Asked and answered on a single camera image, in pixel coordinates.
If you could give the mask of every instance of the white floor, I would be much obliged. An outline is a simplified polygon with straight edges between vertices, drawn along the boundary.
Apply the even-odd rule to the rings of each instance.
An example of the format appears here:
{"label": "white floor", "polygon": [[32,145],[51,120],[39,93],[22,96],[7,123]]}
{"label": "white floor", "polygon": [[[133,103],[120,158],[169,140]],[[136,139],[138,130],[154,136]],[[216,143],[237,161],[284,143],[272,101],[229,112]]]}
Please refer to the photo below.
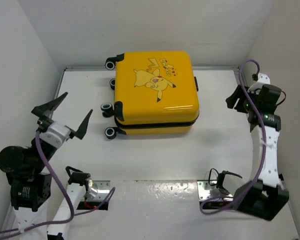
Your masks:
{"label": "white floor", "polygon": [[[188,134],[121,135],[109,141],[104,129],[114,123],[102,117],[100,105],[113,101],[109,79],[115,72],[65,72],[59,94],[69,95],[53,119],[75,129],[89,109],[94,112],[85,138],[64,144],[50,163],[65,184],[69,165],[88,171],[94,180],[111,180],[117,188],[108,211],[73,220],[67,240],[291,240],[298,236],[288,205],[271,222],[234,212],[200,213],[195,180],[206,178],[210,168],[235,172],[247,180],[252,140],[246,116],[226,106],[225,99],[237,86],[234,72],[195,70],[194,74],[200,116]],[[61,200],[53,182],[49,219]]]}
{"label": "white floor", "polygon": [[56,152],[53,167],[66,177],[70,165],[89,170],[99,180],[196,180],[210,168],[250,176],[252,140],[246,116],[228,109],[226,98],[237,83],[232,70],[195,70],[200,116],[186,135],[118,135],[107,140],[100,105],[114,101],[109,80],[114,71],[66,71],[59,94],[69,92],[53,119],[77,128],[93,109],[86,136]]}

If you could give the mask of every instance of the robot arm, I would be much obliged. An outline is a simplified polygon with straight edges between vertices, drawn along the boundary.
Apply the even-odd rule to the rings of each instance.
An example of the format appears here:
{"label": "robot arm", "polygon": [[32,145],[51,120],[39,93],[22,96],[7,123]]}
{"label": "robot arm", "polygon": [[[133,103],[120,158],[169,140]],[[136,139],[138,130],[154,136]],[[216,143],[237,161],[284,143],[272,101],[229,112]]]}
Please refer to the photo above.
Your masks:
{"label": "robot arm", "polygon": [[246,87],[246,90],[263,118],[266,143],[256,113],[250,107],[241,86],[238,85],[235,92],[226,99],[226,103],[228,108],[248,114],[253,144],[251,176],[249,181],[244,183],[241,176],[223,171],[217,178],[216,187],[227,190],[233,195],[233,199],[246,191],[257,174],[265,145],[264,164],[257,182],[248,190],[245,197],[233,206],[233,209],[271,221],[289,200],[289,192],[281,188],[277,168],[277,142],[281,130],[281,118],[275,115],[275,110],[282,90],[270,85],[270,79],[265,74],[259,73],[258,76],[254,74],[252,77],[256,82],[250,88]]}
{"label": "robot arm", "polygon": [[[52,158],[57,149],[67,140],[74,137],[82,140],[87,132],[92,109],[83,119],[77,131],[49,117],[65,99],[67,94],[65,92],[60,97],[43,105],[36,106],[31,111],[39,117],[37,132],[40,132],[40,146],[47,161]],[[26,228],[47,221],[47,207],[51,195],[52,176],[51,174],[41,173],[44,167],[45,164],[37,151],[36,139],[31,141],[31,147],[8,146],[0,152],[0,169],[6,173],[8,183],[11,185],[11,205],[18,220],[18,228],[21,233]],[[90,174],[83,172],[74,172],[70,176],[67,189],[74,207],[78,206],[78,199],[82,198],[88,191],[87,180],[89,177]],[[66,220],[69,218],[69,214],[69,206],[64,200],[55,219]],[[66,234],[69,226],[67,224],[59,226],[61,226],[59,233]],[[56,232],[55,228],[51,227],[50,232],[53,236]],[[33,230],[25,231],[20,239],[47,240],[47,226],[41,225]]]}

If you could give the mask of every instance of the metal plate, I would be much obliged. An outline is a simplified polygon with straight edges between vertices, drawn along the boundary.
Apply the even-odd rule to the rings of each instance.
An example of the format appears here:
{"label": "metal plate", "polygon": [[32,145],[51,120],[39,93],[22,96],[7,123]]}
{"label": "metal plate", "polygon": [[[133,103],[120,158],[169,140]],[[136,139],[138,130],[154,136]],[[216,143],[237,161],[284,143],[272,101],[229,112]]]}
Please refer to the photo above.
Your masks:
{"label": "metal plate", "polygon": [[[216,184],[216,180],[211,180],[211,184]],[[219,191],[219,189],[216,188],[216,186],[211,186],[209,185],[209,182],[207,180],[200,180],[197,181],[197,186],[198,186],[198,196],[199,196],[199,201],[203,202],[211,197],[217,197],[217,196],[222,196],[225,197],[223,200],[227,202],[232,201],[232,195],[231,194],[224,194]]]}
{"label": "metal plate", "polygon": [[103,201],[107,194],[110,192],[110,181],[92,181],[91,192],[87,193],[81,201],[84,201],[87,198],[87,202]]}

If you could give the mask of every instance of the purple cable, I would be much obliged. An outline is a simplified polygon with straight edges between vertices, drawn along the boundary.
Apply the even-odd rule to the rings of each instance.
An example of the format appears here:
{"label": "purple cable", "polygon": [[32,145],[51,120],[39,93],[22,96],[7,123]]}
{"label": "purple cable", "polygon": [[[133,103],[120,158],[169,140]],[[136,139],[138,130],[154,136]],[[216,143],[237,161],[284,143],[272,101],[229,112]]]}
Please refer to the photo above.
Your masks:
{"label": "purple cable", "polygon": [[[247,90],[245,88],[245,83],[243,81],[243,69],[244,69],[245,65],[247,63],[249,63],[249,62],[252,62],[252,63],[254,63],[256,65],[256,67],[257,67],[256,74],[259,74],[259,72],[260,72],[260,65],[259,65],[259,63],[257,61],[255,61],[255,60],[253,60],[253,59],[249,59],[249,60],[245,61],[244,64],[240,67],[240,70],[239,70],[239,81],[240,81],[240,85],[241,85],[241,88],[243,90],[243,93],[246,96],[246,99],[249,101],[249,103],[252,106],[253,111],[255,112],[256,116],[258,117],[259,123],[261,125],[261,130],[262,130],[262,138],[263,138],[264,143],[266,144],[267,143],[267,136],[266,136],[266,128],[265,128],[264,121],[263,121],[262,116],[261,116],[260,112],[258,111],[256,105],[254,104],[254,102],[252,101],[251,97],[249,96],[249,94],[248,94],[248,92],[247,92]],[[259,169],[256,172],[256,175],[255,175],[254,179],[251,181],[251,183],[249,184],[249,186],[236,199],[234,199],[231,203],[229,203],[226,206],[223,206],[223,207],[221,207],[221,208],[219,208],[217,210],[214,210],[214,211],[205,212],[203,210],[203,206],[206,203],[211,202],[212,200],[220,199],[221,198],[220,196],[211,197],[211,198],[203,201],[200,204],[200,211],[203,214],[205,214],[205,215],[212,215],[212,214],[220,213],[220,212],[222,212],[224,210],[229,210],[230,207],[232,207],[233,205],[238,204],[246,196],[246,194],[248,193],[248,191],[257,182],[257,180],[258,180],[258,178],[260,176],[260,173],[262,171],[262,168],[264,167],[265,158],[266,158],[266,149],[267,149],[265,144],[262,147],[262,155],[261,155],[261,162],[260,162]]]}
{"label": "purple cable", "polygon": [[[74,209],[74,206],[72,205],[72,202],[70,200],[70,197],[69,195],[67,194],[67,190],[65,189],[65,187],[62,185],[60,179],[58,178],[57,174],[55,173],[55,171],[53,170],[53,168],[51,167],[51,165],[49,164],[42,148],[41,148],[41,144],[40,144],[40,132],[37,131],[36,134],[35,134],[35,146],[36,146],[36,149],[39,153],[39,156],[41,158],[41,160],[43,161],[44,165],[46,166],[46,168],[49,170],[51,176],[53,177],[54,181],[56,182],[56,184],[58,185],[58,187],[60,188],[66,202],[68,203],[69,205],[69,208],[70,208],[70,217],[66,220],[61,220],[61,221],[46,221],[46,222],[41,222],[41,223],[38,223],[36,225],[33,225],[33,226],[30,226],[30,227],[27,227],[24,229],[25,232],[27,231],[30,231],[32,229],[36,229],[36,228],[39,228],[39,227],[42,227],[42,226],[45,226],[45,225],[51,225],[51,224],[67,224],[69,222],[72,221],[72,219],[74,219],[74,216],[78,216],[78,215],[83,215],[83,214],[88,214],[88,213],[91,213],[95,210],[97,210],[98,208],[100,208],[106,201],[107,199],[110,200],[112,195],[114,194],[116,188],[113,187],[110,192],[107,194],[107,196],[104,198],[104,200],[98,205],[97,208],[94,208],[92,210],[88,210],[88,211],[85,211],[85,212],[80,212],[80,213],[77,213],[75,215],[75,209]],[[4,234],[4,233],[9,233],[9,232],[13,232],[13,231],[17,231],[18,229],[17,228],[14,228],[14,229],[11,229],[11,230],[4,230],[4,231],[0,231],[0,234]],[[0,237],[0,240],[5,240],[5,239],[9,239],[9,238],[13,238],[13,237],[16,237],[16,236],[19,236],[21,235],[21,232],[18,231],[16,233],[13,233],[13,234],[10,234],[8,236],[2,236]]]}
{"label": "purple cable", "polygon": [[14,231],[18,231],[18,228],[14,228],[14,229],[10,229],[10,230],[4,230],[4,231],[0,231],[0,234],[6,234],[6,233],[10,233],[10,232],[14,232]]}

